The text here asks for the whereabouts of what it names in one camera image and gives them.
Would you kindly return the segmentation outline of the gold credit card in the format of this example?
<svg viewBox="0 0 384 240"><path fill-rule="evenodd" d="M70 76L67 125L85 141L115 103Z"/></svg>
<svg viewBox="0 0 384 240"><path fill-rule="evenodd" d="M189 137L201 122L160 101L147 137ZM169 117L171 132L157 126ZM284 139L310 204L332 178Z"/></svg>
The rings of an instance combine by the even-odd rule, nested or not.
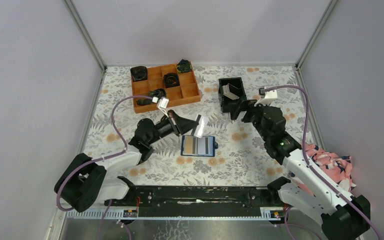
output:
<svg viewBox="0 0 384 240"><path fill-rule="evenodd" d="M197 139L194 136L186 136L183 141L183 153L194 155L197 151Z"/></svg>

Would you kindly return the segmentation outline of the blue leather card holder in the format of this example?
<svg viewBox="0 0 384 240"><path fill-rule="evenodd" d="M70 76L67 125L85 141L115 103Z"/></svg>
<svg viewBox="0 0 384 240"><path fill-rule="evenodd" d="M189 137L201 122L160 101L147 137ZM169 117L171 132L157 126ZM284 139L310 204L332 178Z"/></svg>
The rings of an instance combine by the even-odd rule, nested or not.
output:
<svg viewBox="0 0 384 240"><path fill-rule="evenodd" d="M188 157L214 157L219 148L214 136L196 137L183 135L181 139L181 156Z"/></svg>

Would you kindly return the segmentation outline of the white card with black stripe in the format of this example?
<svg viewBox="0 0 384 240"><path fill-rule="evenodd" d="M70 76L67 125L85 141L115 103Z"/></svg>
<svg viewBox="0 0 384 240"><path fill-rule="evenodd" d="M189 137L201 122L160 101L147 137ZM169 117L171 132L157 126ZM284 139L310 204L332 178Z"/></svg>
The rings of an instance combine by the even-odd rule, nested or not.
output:
<svg viewBox="0 0 384 240"><path fill-rule="evenodd" d="M210 136L205 136L199 138L197 141L197 153L199 155L209 156L212 154L213 147L213 138Z"/></svg>

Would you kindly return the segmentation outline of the black plastic card bin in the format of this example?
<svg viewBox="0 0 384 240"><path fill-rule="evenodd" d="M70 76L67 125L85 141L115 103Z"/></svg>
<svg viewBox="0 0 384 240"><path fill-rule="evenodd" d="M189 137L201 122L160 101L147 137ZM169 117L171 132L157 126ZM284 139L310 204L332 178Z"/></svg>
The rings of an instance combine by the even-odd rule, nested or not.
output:
<svg viewBox="0 0 384 240"><path fill-rule="evenodd" d="M240 97L246 96L241 77L219 78L218 98L222 113L229 113Z"/></svg>

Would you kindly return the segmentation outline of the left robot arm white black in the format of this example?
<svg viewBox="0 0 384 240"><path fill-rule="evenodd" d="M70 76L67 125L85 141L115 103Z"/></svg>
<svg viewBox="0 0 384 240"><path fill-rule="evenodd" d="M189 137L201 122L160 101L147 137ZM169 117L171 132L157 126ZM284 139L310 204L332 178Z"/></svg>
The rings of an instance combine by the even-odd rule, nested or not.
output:
<svg viewBox="0 0 384 240"><path fill-rule="evenodd" d="M169 110L157 123L149 118L141 119L127 148L121 152L98 159L79 153L54 186L57 206L65 211L60 202L64 200L70 206L68 211L81 213L95 202L106 200L118 200L124 206L132 204L135 192L130 188L131 183L121 176L111 178L110 174L144 163L154 152L153 143L171 134L182 136L198 125L198 120Z"/></svg>

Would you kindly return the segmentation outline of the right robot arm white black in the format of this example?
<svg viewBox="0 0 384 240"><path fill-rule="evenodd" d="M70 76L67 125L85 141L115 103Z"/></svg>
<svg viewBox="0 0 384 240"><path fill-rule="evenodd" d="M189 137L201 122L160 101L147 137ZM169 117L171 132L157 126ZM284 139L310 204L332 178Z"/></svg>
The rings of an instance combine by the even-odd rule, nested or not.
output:
<svg viewBox="0 0 384 240"><path fill-rule="evenodd" d="M236 120L245 112L242 122L251 123L264 141L268 155L295 174L310 193L286 177L268 184L267 201L297 208L317 222L329 240L354 240L368 231L371 206L367 198L353 196L341 188L313 161L302 145L286 131L286 119L280 108L246 98L230 105L230 118Z"/></svg>

